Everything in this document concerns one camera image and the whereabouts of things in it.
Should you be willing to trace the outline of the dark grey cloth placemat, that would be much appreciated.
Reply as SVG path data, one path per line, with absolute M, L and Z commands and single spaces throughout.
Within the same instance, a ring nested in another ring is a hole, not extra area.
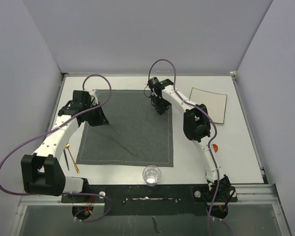
M 77 163 L 173 167 L 172 110 L 157 113 L 141 90 L 101 90 L 108 125 L 84 125 Z

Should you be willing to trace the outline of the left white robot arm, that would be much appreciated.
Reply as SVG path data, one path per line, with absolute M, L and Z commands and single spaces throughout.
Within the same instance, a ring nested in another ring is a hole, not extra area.
M 54 132 L 46 136 L 33 154 L 23 156 L 21 169 L 26 193 L 50 196 L 70 193 L 79 202 L 88 200 L 90 189 L 84 186 L 86 179 L 66 176 L 59 160 L 71 136 L 82 123 L 90 126 L 109 124 L 98 93 L 96 89 L 74 90 L 72 99 L 58 112 Z

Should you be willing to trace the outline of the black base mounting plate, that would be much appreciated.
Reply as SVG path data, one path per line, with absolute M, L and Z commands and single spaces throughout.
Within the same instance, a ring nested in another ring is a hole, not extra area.
M 90 185 L 86 195 L 66 194 L 61 202 L 73 204 L 73 213 L 86 212 L 86 204 L 104 204 L 109 216 L 170 216 L 191 214 L 224 218 L 228 205 L 237 202 L 234 187 L 210 190 L 206 184 L 155 185 Z

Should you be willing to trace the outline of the orange plastic spoon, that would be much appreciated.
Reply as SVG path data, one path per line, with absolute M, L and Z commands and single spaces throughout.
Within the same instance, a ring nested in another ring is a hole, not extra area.
M 218 152 L 218 146 L 216 144 L 213 144 L 213 149 L 214 149 L 214 152 Z

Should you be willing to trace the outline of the dark thin utensil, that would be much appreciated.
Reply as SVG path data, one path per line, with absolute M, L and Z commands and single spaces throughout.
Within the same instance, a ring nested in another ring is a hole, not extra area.
M 64 159 L 65 159 L 67 170 L 69 171 L 70 168 L 69 168 L 68 158 L 67 158 L 67 154 L 66 154 L 66 151 L 65 150 L 63 150 L 63 155 L 64 155 Z

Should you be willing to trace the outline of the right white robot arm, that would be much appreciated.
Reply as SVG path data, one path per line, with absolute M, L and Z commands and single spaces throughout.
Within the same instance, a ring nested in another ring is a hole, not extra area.
M 209 196 L 214 201 L 220 201 L 226 196 L 226 189 L 231 183 L 214 157 L 215 150 L 210 141 L 211 123 L 206 106 L 190 101 L 175 89 L 170 79 L 159 81 L 153 77 L 148 80 L 147 86 L 151 90 L 151 103 L 160 115 L 170 106 L 175 107 L 183 115 L 183 132 L 200 153 L 210 187 Z

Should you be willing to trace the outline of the clear plastic cup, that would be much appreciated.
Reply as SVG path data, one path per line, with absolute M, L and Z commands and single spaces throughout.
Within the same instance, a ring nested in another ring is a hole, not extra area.
M 150 165 L 144 168 L 142 177 L 148 186 L 155 186 L 161 179 L 161 171 L 157 166 Z

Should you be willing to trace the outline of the gold fork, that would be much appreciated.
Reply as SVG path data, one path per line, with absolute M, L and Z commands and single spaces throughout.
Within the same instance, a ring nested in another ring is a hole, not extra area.
M 75 170 L 76 170 L 76 172 L 79 174 L 79 173 L 80 173 L 80 170 L 79 170 L 79 168 L 78 168 L 78 166 L 77 166 L 77 164 L 76 164 L 76 162 L 75 162 L 75 160 L 74 160 L 74 158 L 73 158 L 73 155 L 72 155 L 72 153 L 71 153 L 71 151 L 70 151 L 70 144 L 67 143 L 66 146 L 65 146 L 65 148 L 68 150 L 69 155 L 70 155 L 70 157 L 71 157 L 71 160 L 72 160 L 72 162 L 73 162 L 73 165 L 74 165 L 74 167 L 75 167 Z

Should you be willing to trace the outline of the white square plate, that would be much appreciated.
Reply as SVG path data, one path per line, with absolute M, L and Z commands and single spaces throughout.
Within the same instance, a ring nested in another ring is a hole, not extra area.
M 227 95 L 192 88 L 190 100 L 207 107 L 208 115 L 217 124 L 224 124 Z

